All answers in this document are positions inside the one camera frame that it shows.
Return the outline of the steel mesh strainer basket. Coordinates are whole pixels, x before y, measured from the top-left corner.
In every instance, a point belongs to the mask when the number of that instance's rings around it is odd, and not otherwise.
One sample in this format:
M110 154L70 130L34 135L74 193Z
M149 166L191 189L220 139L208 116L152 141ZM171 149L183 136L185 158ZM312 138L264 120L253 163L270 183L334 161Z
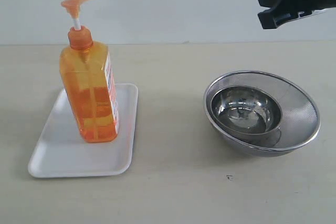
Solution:
M273 97L281 107L281 138L273 147L261 147L240 141L221 129L211 112L214 95L231 86L249 86ZM213 80L203 95L203 106L212 127L224 141L239 152L252 156L276 157L291 153L316 138L320 130L319 110L313 99L295 83L272 73L241 70Z

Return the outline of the white rectangular plastic tray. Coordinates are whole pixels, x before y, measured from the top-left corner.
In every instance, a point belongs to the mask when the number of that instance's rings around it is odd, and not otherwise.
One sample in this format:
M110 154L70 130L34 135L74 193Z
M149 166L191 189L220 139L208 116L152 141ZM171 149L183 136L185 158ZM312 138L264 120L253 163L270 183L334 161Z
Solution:
M120 128L116 139L87 143L80 136L65 90L61 90L48 116L28 164L35 178L114 176L132 161L138 105L138 87L116 85Z

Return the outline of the orange dish soap pump bottle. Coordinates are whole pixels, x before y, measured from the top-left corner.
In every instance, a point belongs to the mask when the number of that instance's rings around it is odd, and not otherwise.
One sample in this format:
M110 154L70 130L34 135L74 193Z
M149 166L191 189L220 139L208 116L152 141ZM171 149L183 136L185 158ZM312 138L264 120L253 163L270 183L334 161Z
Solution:
M73 26L69 46L61 51L59 71L81 137L88 143L113 141L119 133L119 108L107 45L94 41L79 19L89 0L64 0Z

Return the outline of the small stainless steel bowl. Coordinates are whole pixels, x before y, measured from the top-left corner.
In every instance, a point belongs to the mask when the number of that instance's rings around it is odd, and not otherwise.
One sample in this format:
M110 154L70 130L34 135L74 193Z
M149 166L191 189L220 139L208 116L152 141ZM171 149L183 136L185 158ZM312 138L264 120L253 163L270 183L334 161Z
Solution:
M222 130L245 143L273 147L281 138L281 107L260 89L224 88L212 98L211 112Z

